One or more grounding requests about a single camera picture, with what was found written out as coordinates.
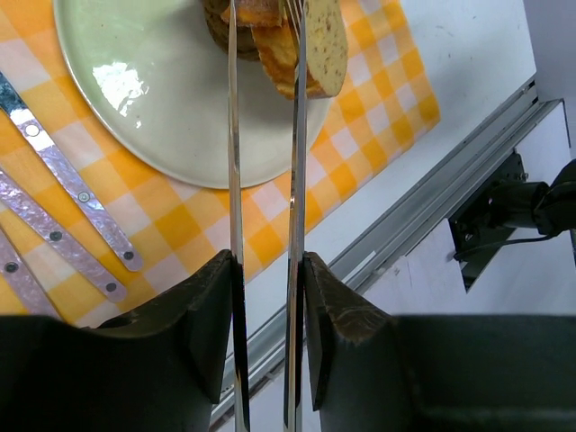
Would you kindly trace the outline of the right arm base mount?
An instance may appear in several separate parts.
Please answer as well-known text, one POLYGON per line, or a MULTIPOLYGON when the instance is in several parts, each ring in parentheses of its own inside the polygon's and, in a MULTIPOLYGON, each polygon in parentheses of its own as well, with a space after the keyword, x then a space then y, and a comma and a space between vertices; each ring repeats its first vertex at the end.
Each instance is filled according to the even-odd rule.
POLYGON ((448 219, 454 259, 463 265, 470 290, 500 248, 520 244, 515 229, 536 230, 534 242, 575 229, 575 162, 550 183, 530 182, 521 156, 514 152, 448 219))

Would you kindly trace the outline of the pink-handled knife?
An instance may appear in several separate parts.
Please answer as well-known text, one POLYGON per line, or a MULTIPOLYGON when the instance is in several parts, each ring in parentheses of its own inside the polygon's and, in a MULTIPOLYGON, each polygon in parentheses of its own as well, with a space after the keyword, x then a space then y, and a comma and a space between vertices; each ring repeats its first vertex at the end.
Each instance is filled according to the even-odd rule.
POLYGON ((143 267, 140 253, 5 76, 1 77, 1 110, 123 265, 131 272, 139 271, 143 267))

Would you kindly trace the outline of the pale green ceramic plate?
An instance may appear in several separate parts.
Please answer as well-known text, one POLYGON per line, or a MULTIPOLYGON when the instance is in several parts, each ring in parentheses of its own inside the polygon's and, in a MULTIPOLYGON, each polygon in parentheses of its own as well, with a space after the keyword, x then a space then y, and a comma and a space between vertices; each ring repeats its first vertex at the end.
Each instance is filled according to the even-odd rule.
MULTIPOLYGON (((228 56, 203 1, 53 1, 82 96, 113 136, 158 171, 228 189, 228 56)), ((242 187, 290 170, 293 102, 260 63, 238 59, 242 187)))

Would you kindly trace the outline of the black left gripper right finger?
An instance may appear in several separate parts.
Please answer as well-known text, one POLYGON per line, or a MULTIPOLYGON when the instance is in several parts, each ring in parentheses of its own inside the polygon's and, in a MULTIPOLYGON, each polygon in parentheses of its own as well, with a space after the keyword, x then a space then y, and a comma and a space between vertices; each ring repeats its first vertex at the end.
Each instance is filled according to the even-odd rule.
POLYGON ((573 317, 392 316, 315 253, 303 278, 323 430, 574 430, 573 317))

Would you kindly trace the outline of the yellow checkered cloth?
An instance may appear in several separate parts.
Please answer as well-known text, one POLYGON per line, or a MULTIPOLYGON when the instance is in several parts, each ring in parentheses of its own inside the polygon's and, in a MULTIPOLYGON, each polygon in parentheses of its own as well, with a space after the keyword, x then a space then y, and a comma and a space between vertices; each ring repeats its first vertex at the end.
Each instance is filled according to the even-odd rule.
MULTIPOLYGON (((313 228, 440 119, 402 1, 343 4, 351 59, 342 94, 307 162, 313 228)), ((90 112, 66 71, 48 1, 1 4, 1 69, 125 230, 144 266, 129 272, 18 130, 1 121, 1 165, 128 288, 108 302, 12 212, 1 224, 64 319, 97 325, 194 273, 229 244, 229 197, 138 161, 90 112)))

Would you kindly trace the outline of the pink-handled fork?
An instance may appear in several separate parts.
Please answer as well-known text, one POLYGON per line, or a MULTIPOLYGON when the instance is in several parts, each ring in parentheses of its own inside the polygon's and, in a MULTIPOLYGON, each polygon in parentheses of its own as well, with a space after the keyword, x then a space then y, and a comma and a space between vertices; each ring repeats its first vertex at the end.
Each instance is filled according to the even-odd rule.
POLYGON ((4 171, 1 201, 111 302, 126 298, 126 287, 4 171))

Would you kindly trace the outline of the stainless steel tongs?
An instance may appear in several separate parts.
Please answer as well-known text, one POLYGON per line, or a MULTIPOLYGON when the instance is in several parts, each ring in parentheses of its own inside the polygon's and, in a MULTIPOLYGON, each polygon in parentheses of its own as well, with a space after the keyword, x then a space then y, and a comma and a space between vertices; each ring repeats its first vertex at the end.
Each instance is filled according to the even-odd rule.
MULTIPOLYGON (((286 11, 292 21, 298 50, 292 128, 292 171, 289 223, 286 337, 283 381, 283 429, 302 430, 302 348, 304 313, 304 217, 307 149, 307 46, 303 1, 289 1, 286 11)), ((229 3, 228 48, 228 164, 229 221, 232 293, 233 354, 235 362, 235 429, 250 430, 248 395, 248 342, 244 293, 244 252, 239 144, 239 98, 237 68, 236 2, 229 3)))

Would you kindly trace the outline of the seeded bread slice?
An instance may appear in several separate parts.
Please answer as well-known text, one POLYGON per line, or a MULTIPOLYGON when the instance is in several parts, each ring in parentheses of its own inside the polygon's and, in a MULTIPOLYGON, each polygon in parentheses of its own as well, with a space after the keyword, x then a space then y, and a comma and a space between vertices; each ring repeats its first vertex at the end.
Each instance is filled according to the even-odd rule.
MULTIPOLYGON (((348 62, 347 34, 340 3, 311 0, 304 6, 307 96, 311 99, 335 97, 344 84, 348 62)), ((292 100, 298 55, 292 24, 284 19, 280 26, 254 27, 251 31, 265 73, 275 89, 292 100)))

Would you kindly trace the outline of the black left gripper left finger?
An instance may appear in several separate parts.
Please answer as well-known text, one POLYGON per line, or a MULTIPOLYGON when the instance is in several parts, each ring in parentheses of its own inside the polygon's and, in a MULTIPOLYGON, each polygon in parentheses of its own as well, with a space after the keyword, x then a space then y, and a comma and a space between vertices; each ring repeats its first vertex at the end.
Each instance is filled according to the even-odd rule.
POLYGON ((1 318, 4 431, 205 431, 230 331, 232 255, 98 328, 1 318))

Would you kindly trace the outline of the aluminium table frame rail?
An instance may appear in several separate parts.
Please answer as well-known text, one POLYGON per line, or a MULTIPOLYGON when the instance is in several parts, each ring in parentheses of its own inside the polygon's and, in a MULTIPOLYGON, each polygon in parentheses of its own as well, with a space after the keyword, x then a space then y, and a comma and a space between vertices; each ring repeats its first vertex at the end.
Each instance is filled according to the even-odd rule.
MULTIPOLYGON (((362 291, 380 269, 417 245, 449 212, 480 187, 536 125, 563 101, 545 101, 532 77, 474 128, 441 121, 305 237, 305 246, 362 291)), ((247 284, 249 394, 284 367, 287 255, 247 284)), ((233 359, 228 355, 220 403, 209 431, 234 431, 233 359)))

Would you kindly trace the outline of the red crusted bread piece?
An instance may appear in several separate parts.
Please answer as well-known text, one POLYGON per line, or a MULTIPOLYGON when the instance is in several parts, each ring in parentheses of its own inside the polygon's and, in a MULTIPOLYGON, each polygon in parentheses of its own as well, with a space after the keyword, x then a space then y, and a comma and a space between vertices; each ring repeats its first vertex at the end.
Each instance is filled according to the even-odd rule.
POLYGON ((283 21, 278 0, 236 1, 236 21, 240 27, 280 27, 283 21))

